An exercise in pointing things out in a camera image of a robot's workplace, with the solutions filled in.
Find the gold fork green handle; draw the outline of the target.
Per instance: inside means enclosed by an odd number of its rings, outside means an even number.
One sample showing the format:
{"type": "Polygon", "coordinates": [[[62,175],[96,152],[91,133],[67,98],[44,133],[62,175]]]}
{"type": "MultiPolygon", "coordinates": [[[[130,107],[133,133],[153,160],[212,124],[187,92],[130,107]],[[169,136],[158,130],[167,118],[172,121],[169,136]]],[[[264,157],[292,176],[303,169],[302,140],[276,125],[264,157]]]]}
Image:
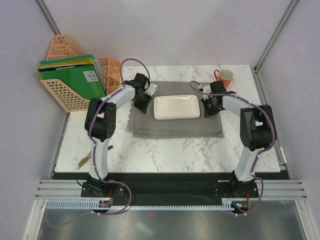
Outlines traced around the gold fork green handle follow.
{"type": "MultiPolygon", "coordinates": [[[[96,161],[96,163],[98,163],[98,161],[100,162],[99,166],[103,170],[108,169],[108,164],[107,164],[108,150],[111,150],[113,147],[114,147],[113,145],[109,145],[107,150],[105,150],[105,149],[101,150],[99,147],[96,148],[95,161],[96,161]]],[[[90,158],[86,158],[86,156],[82,160],[80,160],[77,164],[77,170],[79,168],[81,168],[89,160],[90,160],[90,158]]]]}

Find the knife pink handle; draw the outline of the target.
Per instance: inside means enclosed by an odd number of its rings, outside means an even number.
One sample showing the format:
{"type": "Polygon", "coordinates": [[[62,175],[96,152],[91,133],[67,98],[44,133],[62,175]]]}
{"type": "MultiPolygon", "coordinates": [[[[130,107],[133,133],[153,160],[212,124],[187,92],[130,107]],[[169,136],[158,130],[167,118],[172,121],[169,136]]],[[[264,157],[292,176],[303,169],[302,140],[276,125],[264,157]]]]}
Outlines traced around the knife pink handle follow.
{"type": "Polygon", "coordinates": [[[90,150],[89,153],[86,155],[86,158],[89,159],[92,156],[92,151],[90,150]]]}

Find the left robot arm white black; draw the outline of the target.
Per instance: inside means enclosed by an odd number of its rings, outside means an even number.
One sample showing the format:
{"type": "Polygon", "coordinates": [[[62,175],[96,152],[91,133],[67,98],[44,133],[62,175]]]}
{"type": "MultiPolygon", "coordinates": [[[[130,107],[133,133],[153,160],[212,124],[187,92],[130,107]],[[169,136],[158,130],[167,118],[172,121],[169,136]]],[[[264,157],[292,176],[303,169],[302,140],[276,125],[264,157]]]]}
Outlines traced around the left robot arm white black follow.
{"type": "Polygon", "coordinates": [[[81,197],[99,198],[110,193],[113,182],[107,181],[108,151],[110,139],[116,130],[117,110],[132,102],[134,108],[146,114],[156,89],[149,76],[137,73],[133,80],[124,81],[123,86],[110,95],[90,100],[84,128],[91,140],[92,163],[86,182],[82,185],[81,197]]]}

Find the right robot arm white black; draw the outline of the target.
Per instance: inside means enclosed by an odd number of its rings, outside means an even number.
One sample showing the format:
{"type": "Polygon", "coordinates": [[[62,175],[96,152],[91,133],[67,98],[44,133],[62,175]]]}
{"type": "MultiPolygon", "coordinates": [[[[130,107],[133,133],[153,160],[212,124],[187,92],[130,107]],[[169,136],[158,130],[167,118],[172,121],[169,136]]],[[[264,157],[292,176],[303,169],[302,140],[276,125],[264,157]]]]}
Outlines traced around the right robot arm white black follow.
{"type": "Polygon", "coordinates": [[[243,145],[237,167],[232,171],[228,189],[235,197],[250,193],[255,188],[255,172],[260,155],[271,149],[277,139],[272,108],[256,105],[227,91],[221,81],[199,86],[204,116],[214,116],[228,110],[239,117],[239,136],[243,145]]]}

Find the white rectangular plate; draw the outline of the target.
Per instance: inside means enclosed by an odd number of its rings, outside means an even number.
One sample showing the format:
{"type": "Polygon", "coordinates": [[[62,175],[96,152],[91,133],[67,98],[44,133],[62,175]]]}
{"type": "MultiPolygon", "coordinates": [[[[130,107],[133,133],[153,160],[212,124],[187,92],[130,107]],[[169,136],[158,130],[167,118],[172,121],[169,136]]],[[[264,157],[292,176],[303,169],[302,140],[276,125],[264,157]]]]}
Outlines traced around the white rectangular plate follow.
{"type": "Polygon", "coordinates": [[[157,96],[153,100],[153,115],[158,121],[199,118],[199,99],[193,94],[157,96]]]}

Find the orange mug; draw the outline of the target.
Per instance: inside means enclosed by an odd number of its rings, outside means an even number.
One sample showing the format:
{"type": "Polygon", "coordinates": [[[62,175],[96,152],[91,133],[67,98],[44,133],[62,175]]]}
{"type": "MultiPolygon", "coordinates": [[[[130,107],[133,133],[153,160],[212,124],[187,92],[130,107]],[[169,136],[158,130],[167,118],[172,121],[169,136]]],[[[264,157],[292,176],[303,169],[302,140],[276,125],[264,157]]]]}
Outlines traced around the orange mug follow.
{"type": "Polygon", "coordinates": [[[213,72],[216,81],[223,82],[225,88],[227,88],[233,80],[233,72],[228,69],[215,69],[213,72]]]}

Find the grey placemat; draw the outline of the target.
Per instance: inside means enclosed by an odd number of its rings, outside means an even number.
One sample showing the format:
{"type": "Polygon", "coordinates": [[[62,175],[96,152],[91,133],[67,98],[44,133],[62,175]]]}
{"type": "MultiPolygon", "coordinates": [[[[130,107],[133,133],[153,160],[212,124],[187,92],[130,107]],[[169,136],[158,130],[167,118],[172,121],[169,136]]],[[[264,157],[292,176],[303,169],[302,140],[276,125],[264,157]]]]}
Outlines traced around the grey placemat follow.
{"type": "Polygon", "coordinates": [[[135,137],[146,139],[174,139],[174,138],[222,138],[224,136],[220,114],[204,117],[201,103],[203,95],[194,91],[188,82],[154,81],[158,89],[154,97],[195,95],[198,98],[200,117],[194,119],[157,120],[154,117],[154,102],[151,101],[147,112],[131,106],[127,129],[135,137]]]}

